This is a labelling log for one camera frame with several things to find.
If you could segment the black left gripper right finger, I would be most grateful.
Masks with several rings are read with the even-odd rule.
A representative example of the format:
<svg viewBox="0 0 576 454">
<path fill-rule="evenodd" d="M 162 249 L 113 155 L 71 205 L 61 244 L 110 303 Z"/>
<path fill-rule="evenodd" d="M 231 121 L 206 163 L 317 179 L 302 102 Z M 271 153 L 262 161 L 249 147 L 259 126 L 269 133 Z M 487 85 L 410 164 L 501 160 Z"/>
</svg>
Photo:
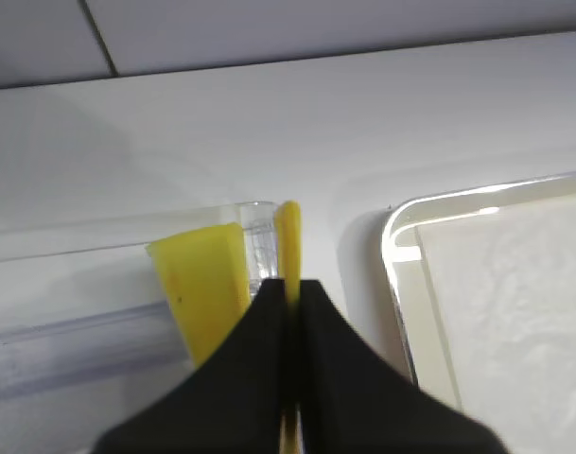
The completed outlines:
<svg viewBox="0 0 576 454">
<path fill-rule="evenodd" d="M 497 435 L 385 362 L 322 284 L 301 284 L 300 412 L 308 453 L 502 453 Z"/>
</svg>

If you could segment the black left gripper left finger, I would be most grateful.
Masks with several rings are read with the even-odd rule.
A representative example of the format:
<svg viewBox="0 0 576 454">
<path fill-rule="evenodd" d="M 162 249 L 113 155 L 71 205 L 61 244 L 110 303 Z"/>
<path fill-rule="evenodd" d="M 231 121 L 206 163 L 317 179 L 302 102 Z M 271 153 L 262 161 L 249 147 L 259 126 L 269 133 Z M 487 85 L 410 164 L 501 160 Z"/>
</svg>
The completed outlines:
<svg viewBox="0 0 576 454">
<path fill-rule="evenodd" d="M 95 453 L 276 453 L 284 284 L 263 282 L 229 336 L 177 388 L 111 428 Z"/>
</svg>

